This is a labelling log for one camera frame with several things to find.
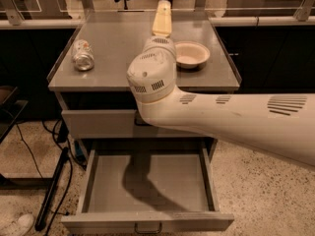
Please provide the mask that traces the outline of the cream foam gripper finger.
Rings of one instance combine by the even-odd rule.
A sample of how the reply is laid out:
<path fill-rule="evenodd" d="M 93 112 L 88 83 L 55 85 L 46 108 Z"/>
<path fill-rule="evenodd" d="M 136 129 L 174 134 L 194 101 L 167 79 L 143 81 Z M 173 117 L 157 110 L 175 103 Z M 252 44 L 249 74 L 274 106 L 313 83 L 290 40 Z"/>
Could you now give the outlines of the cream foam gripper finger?
<path fill-rule="evenodd" d="M 152 27 L 154 35 L 170 37 L 172 33 L 171 4 L 167 0 L 160 0 Z"/>

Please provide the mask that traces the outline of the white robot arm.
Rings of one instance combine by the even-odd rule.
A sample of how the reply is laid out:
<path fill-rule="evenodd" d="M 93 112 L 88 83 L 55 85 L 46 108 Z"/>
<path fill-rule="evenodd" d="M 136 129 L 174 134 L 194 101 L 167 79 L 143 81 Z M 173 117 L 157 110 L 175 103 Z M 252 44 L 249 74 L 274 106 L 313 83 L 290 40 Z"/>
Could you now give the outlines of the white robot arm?
<path fill-rule="evenodd" d="M 176 85 L 177 67 L 195 68 L 210 51 L 198 42 L 173 42 L 171 5 L 160 0 L 141 54 L 127 80 L 143 120 L 245 145 L 315 165 L 314 94 L 200 94 Z"/>

